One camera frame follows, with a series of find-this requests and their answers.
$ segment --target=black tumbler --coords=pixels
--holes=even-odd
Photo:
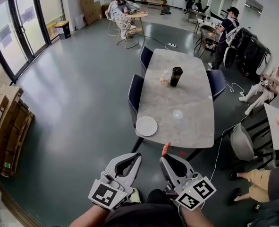
[[[182,73],[183,73],[183,71],[182,71],[181,67],[173,68],[173,73],[172,73],[171,82],[170,82],[172,87],[176,87]]]

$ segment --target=baseball cap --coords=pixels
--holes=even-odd
[[[235,14],[235,16],[239,15],[239,10],[235,7],[230,7],[227,12],[233,12]]]

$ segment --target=khaki shorts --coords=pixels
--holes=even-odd
[[[253,183],[249,188],[249,195],[258,202],[269,202],[268,181],[271,171],[259,171],[254,169],[248,173],[248,181]]]

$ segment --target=power strip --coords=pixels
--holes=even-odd
[[[168,43],[168,45],[169,45],[169,46],[171,46],[171,47],[174,47],[174,48],[176,48],[176,47],[177,47],[177,45],[172,44],[172,43]]]

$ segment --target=trash bin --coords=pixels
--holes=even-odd
[[[57,28],[61,40],[67,39],[71,36],[68,20],[61,21],[54,27]]]

